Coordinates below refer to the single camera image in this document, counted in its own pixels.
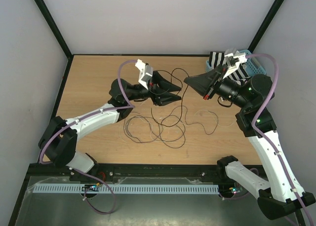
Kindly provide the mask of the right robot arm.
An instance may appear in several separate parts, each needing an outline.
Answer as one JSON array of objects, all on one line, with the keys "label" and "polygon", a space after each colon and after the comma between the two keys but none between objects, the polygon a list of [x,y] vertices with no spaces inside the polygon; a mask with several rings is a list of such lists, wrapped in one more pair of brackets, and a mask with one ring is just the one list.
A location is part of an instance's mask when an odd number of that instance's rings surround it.
[{"label": "right robot arm", "polygon": [[274,97],[273,82],[265,74],[256,74],[239,85],[225,77],[227,66],[196,76],[184,82],[204,99],[215,94],[240,107],[237,124],[255,148],[266,179],[262,179],[234,156],[218,160],[217,178],[232,179],[241,184],[257,200],[260,210],[270,220],[285,217],[316,202],[314,195],[298,183],[280,146],[276,124],[265,107]]}]

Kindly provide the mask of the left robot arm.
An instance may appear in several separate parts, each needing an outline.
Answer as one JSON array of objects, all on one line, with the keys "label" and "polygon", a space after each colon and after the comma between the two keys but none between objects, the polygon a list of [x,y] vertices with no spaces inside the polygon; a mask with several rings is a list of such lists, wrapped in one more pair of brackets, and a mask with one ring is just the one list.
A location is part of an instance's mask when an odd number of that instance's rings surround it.
[{"label": "left robot arm", "polygon": [[78,141],[104,126],[125,119],[133,110],[130,101],[151,99],[154,105],[165,106],[181,100],[177,95],[181,89],[157,71],[144,85],[132,85],[121,78],[114,80],[109,91],[111,98],[103,106],[74,118],[56,116],[51,119],[39,141],[39,162],[51,163],[57,168],[67,166],[81,171],[87,180],[96,179],[99,173],[96,161],[89,154],[76,150]]}]

